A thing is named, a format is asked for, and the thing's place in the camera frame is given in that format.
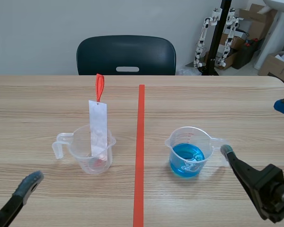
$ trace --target white sink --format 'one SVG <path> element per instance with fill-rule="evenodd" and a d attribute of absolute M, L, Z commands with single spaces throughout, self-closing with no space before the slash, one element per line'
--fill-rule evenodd
<path fill-rule="evenodd" d="M 270 8 L 284 12 L 284 0 L 264 0 L 264 3 Z"/>
<path fill-rule="evenodd" d="M 278 10 L 274 22 L 264 40 L 260 55 L 254 67 L 259 70 L 267 55 L 276 53 L 284 47 L 284 0 L 263 0 L 270 8 Z"/>

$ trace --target table surface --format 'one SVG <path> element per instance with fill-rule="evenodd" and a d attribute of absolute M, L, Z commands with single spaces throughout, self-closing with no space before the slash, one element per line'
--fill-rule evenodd
<path fill-rule="evenodd" d="M 85 174 L 70 153 L 56 160 L 57 134 L 89 123 L 92 76 L 0 76 L 0 209 L 23 177 L 44 180 L 11 226 L 133 226 L 138 87 L 145 84 L 145 227 L 269 227 L 216 153 L 198 177 L 169 168 L 164 141 L 182 126 L 227 139 L 238 158 L 284 171 L 284 115 L 274 102 L 284 84 L 272 77 L 106 76 L 101 101 L 116 137 L 113 164 Z M 284 220 L 279 226 L 284 227 Z"/>

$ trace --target clear plastic cup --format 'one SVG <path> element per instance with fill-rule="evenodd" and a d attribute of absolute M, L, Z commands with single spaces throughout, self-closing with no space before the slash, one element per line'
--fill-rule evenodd
<path fill-rule="evenodd" d="M 89 124 L 77 129 L 74 133 L 61 133 L 53 143 L 53 151 L 57 159 L 63 158 L 62 145 L 67 145 L 71 155 L 75 157 L 87 174 L 100 174 L 112 164 L 112 146 L 116 140 L 107 130 L 107 148 L 97 155 L 92 155 Z"/>
<path fill-rule="evenodd" d="M 199 174 L 213 152 L 219 151 L 224 144 L 227 144 L 226 140 L 212 138 L 205 131 L 194 127 L 176 129 L 165 141 L 165 145 L 170 148 L 170 167 L 183 177 Z"/>

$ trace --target black metal pole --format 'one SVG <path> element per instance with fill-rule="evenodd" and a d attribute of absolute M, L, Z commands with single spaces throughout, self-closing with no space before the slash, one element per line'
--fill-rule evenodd
<path fill-rule="evenodd" d="M 225 23 L 226 23 L 226 20 L 227 20 L 227 15 L 228 15 L 229 9 L 231 7 L 231 1 L 232 0 L 222 0 L 221 17 L 220 17 L 220 20 L 218 21 L 216 28 L 214 30 L 212 44 L 210 46 L 210 50 L 209 50 L 209 53 L 208 53 L 206 66 L 202 70 L 202 75 L 208 75 L 208 76 L 218 76 L 219 75 L 216 72 L 216 70 L 214 69 L 214 64 L 215 64 L 215 61 L 216 61 L 216 55 L 217 55 L 220 40 L 221 40 L 221 37 L 222 37 L 222 34 L 223 34 L 224 26 L 225 26 Z"/>

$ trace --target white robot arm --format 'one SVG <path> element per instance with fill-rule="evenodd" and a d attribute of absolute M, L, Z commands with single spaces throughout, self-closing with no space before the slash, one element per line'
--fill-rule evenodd
<path fill-rule="evenodd" d="M 239 25 L 239 18 L 235 18 L 234 14 L 235 14 L 235 9 L 231 8 L 229 10 L 229 13 L 227 15 L 227 20 L 226 20 L 226 25 L 230 25 L 231 28 L 230 28 L 229 34 L 227 36 L 227 39 L 225 41 L 223 55 L 218 60 L 218 65 L 221 65 L 223 67 L 226 66 L 226 63 L 224 61 L 227 58 L 229 52 L 231 51 L 231 45 L 232 45 L 232 41 L 233 41 L 233 38 L 234 38 L 234 35 L 235 35 L 235 31 L 236 31 L 236 29 Z"/>
<path fill-rule="evenodd" d="M 203 53 L 203 49 L 204 49 L 204 41 L 205 41 L 205 38 L 206 38 L 207 29 L 208 29 L 209 25 L 212 25 L 212 26 L 217 25 L 218 21 L 220 20 L 221 13 L 222 13 L 221 8 L 220 9 L 215 8 L 214 11 L 213 11 L 212 17 L 207 17 L 204 20 L 203 28 L 202 28 L 202 31 L 201 31 L 201 36 L 200 36 L 200 39 L 197 42 L 197 50 L 195 52 L 195 60 L 194 60 L 194 67 L 195 68 L 202 67 L 202 63 L 200 62 L 200 58 L 201 58 L 201 54 Z"/>
<path fill-rule="evenodd" d="M 207 33 L 207 29 L 209 25 L 215 26 L 217 25 L 218 21 L 220 20 L 222 13 L 222 9 L 215 9 L 213 11 L 212 17 L 207 17 L 204 20 L 203 28 L 201 31 L 201 36 L 199 41 L 197 42 L 197 50 L 195 52 L 195 60 L 194 60 L 194 67 L 199 68 L 202 67 L 202 63 L 200 62 L 201 54 L 203 53 L 204 49 L 204 41 Z M 226 66 L 226 63 L 224 60 L 227 58 L 227 55 L 229 54 L 231 50 L 231 44 L 234 38 L 234 32 L 236 31 L 236 28 L 239 25 L 239 18 L 235 17 L 235 9 L 231 8 L 228 12 L 227 19 L 226 19 L 226 25 L 231 25 L 231 30 L 228 34 L 228 37 L 225 41 L 225 47 L 223 56 L 218 60 L 218 65 L 221 65 L 223 67 Z"/>

